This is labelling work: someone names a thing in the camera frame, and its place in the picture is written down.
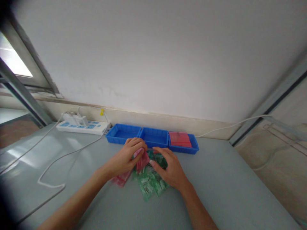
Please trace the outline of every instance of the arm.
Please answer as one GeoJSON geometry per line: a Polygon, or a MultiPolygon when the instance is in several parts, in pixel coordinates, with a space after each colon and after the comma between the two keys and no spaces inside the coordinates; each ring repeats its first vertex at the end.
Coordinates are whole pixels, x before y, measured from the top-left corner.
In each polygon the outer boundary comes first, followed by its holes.
{"type": "Polygon", "coordinates": [[[111,178],[132,170],[145,150],[147,145],[142,139],[128,139],[124,147],[97,169],[69,200],[38,227],[38,230],[73,229],[104,184],[111,178]],[[144,150],[131,160],[133,154],[142,147],[144,150]]]}
{"type": "Polygon", "coordinates": [[[159,147],[154,147],[153,149],[164,156],[168,166],[166,170],[163,170],[152,160],[150,160],[150,164],[163,180],[181,193],[194,230],[216,230],[217,226],[199,200],[193,185],[185,176],[177,157],[169,149],[159,147]]]}

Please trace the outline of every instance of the tiled floor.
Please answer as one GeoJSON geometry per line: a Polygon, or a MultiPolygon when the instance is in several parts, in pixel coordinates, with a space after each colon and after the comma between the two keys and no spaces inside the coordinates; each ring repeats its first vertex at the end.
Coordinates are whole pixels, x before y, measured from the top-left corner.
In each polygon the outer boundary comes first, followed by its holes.
{"type": "Polygon", "coordinates": [[[0,126],[0,148],[5,148],[37,130],[39,127],[31,120],[30,115],[7,122],[0,126]]]}

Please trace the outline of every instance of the table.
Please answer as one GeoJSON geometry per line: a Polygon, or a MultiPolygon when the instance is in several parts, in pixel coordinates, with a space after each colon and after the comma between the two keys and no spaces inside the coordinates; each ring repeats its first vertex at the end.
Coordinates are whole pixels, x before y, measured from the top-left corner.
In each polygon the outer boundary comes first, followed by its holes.
{"type": "MultiPolygon", "coordinates": [[[[7,164],[33,146],[52,126],[4,148],[0,165],[7,164]]],[[[7,188],[17,218],[25,216],[57,192],[36,183],[53,160],[98,138],[94,134],[51,131],[15,167],[0,176],[7,188]]],[[[194,185],[200,200],[220,230],[300,229],[228,141],[197,139],[196,155],[175,153],[194,185]]],[[[22,226],[34,229],[59,208],[122,145],[103,137],[81,152],[56,162],[44,182],[67,186],[63,192],[26,219],[22,226]]],[[[77,229],[192,229],[180,193],[168,188],[160,198],[142,198],[136,181],[129,178],[124,188],[108,182],[98,193],[77,229]]]]}

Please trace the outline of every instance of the hand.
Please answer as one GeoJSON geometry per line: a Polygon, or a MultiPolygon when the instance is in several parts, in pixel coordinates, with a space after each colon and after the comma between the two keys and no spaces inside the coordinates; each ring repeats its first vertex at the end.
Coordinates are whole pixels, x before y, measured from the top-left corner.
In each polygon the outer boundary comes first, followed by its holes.
{"type": "Polygon", "coordinates": [[[161,153],[162,156],[164,156],[168,166],[166,170],[164,170],[153,160],[150,160],[149,163],[166,183],[179,190],[179,192],[182,192],[190,182],[186,178],[177,156],[175,156],[175,154],[168,148],[162,149],[159,147],[153,147],[153,149],[155,152],[161,153]]]}
{"type": "Polygon", "coordinates": [[[136,137],[127,139],[123,148],[104,164],[101,170],[107,176],[107,180],[128,172],[133,169],[145,151],[147,151],[147,145],[142,139],[136,137]],[[140,148],[143,150],[132,159],[133,154],[140,148]]]}

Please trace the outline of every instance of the fingernail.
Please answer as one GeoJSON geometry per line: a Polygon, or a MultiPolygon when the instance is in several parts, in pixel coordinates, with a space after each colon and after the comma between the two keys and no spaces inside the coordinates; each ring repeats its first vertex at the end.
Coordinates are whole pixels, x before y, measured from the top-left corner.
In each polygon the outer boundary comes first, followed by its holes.
{"type": "Polygon", "coordinates": [[[151,166],[154,166],[155,162],[153,160],[149,160],[149,163],[151,164],[151,166]]]}

